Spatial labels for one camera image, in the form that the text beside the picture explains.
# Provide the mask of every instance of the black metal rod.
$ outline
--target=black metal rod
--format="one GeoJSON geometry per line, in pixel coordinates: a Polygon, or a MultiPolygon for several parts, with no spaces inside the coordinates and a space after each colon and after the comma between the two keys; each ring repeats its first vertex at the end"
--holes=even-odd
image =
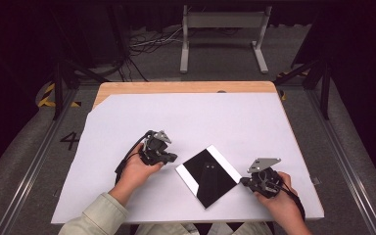
{"type": "Polygon", "coordinates": [[[78,64],[74,63],[73,61],[68,61],[68,60],[63,60],[63,63],[75,70],[78,70],[78,71],[81,71],[82,73],[84,73],[85,75],[99,81],[100,83],[103,83],[103,82],[110,82],[109,80],[107,80],[106,78],[104,78],[103,76],[101,75],[98,75],[96,73],[94,73],[93,71],[91,70],[88,70],[88,69],[85,69],[81,66],[79,66],[78,64]]]}
{"type": "Polygon", "coordinates": [[[325,119],[328,117],[328,100],[329,100],[329,85],[331,81],[331,68],[328,63],[325,63],[325,72],[322,79],[322,88],[320,93],[320,111],[325,119]]]}
{"type": "Polygon", "coordinates": [[[275,81],[273,81],[273,84],[276,85],[276,86],[280,85],[280,84],[282,84],[282,83],[284,83],[284,82],[286,82],[286,81],[294,78],[295,76],[297,76],[301,72],[309,70],[310,68],[312,68],[313,66],[315,66],[317,63],[318,63],[318,60],[315,60],[315,61],[309,62],[307,64],[304,64],[304,65],[300,66],[299,68],[290,71],[286,75],[284,75],[284,76],[276,79],[275,81]]]}
{"type": "Polygon", "coordinates": [[[56,120],[63,110],[63,80],[60,75],[60,63],[57,63],[54,68],[54,84],[54,89],[56,92],[56,112],[54,114],[53,120],[56,120]]]}
{"type": "Polygon", "coordinates": [[[316,87],[317,83],[325,73],[325,64],[325,61],[318,61],[318,63],[310,69],[302,82],[304,89],[313,90],[316,87]]]}

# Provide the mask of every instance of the metal rail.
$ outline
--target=metal rail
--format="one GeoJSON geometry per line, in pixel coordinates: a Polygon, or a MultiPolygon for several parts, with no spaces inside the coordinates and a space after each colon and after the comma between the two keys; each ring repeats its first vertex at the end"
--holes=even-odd
{"type": "Polygon", "coordinates": [[[20,186],[18,187],[17,192],[15,193],[11,204],[8,206],[4,216],[0,221],[0,234],[9,234],[9,232],[11,231],[11,228],[14,225],[15,220],[17,219],[21,208],[24,205],[24,202],[35,182],[35,179],[38,176],[39,170],[45,162],[49,146],[61,123],[63,122],[63,119],[68,112],[70,103],[73,101],[76,92],[77,90],[69,90],[67,92],[67,97],[64,102],[65,108],[60,113],[60,116],[56,120],[52,121],[37,153],[35,154],[34,159],[32,160],[25,176],[23,177],[23,180],[20,183],[20,186]]]}
{"type": "Polygon", "coordinates": [[[338,140],[338,136],[329,120],[325,120],[323,114],[319,110],[319,99],[317,98],[313,90],[306,90],[306,95],[310,100],[312,108],[315,110],[317,117],[320,119],[322,126],[328,136],[328,140],[335,152],[335,160],[344,175],[347,184],[351,190],[352,196],[358,205],[362,217],[370,231],[371,234],[376,234],[376,213],[370,203],[365,188],[359,179],[357,173],[353,169],[348,157],[338,140]]]}

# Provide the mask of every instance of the silver bracket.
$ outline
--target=silver bracket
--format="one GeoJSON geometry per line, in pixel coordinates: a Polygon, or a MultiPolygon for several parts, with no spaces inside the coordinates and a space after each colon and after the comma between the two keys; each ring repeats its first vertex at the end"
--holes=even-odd
{"type": "Polygon", "coordinates": [[[155,133],[154,137],[156,139],[162,140],[162,141],[164,141],[166,143],[169,143],[169,144],[172,143],[172,141],[167,137],[167,135],[165,134],[165,132],[163,130],[161,130],[160,132],[155,133]]]}
{"type": "Polygon", "coordinates": [[[255,162],[247,170],[247,173],[260,172],[271,167],[272,165],[280,163],[281,161],[281,159],[256,159],[255,162]]]}

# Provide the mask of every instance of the right hand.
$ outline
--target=right hand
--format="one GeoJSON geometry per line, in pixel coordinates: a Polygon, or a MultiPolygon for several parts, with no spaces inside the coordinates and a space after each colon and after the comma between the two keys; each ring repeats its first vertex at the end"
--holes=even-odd
{"type": "Polygon", "coordinates": [[[109,192],[123,206],[126,206],[133,191],[142,186],[151,174],[159,171],[164,165],[163,163],[145,165],[138,154],[142,146],[143,144],[138,144],[130,153],[131,157],[127,160],[120,180],[109,192]]]}
{"type": "MultiPolygon", "coordinates": [[[[284,172],[278,172],[289,189],[298,196],[292,188],[291,176],[284,172]]],[[[255,192],[258,201],[268,208],[274,220],[285,229],[288,234],[311,234],[307,229],[301,212],[295,202],[282,190],[274,198],[267,199],[262,194],[255,192]]]]}

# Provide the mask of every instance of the sleeve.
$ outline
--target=sleeve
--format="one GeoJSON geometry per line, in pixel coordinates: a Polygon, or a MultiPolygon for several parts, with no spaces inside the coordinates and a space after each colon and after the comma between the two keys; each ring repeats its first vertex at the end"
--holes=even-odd
{"type": "Polygon", "coordinates": [[[59,234],[115,234],[128,211],[110,194],[100,195],[81,215],[64,224],[59,234]]]}

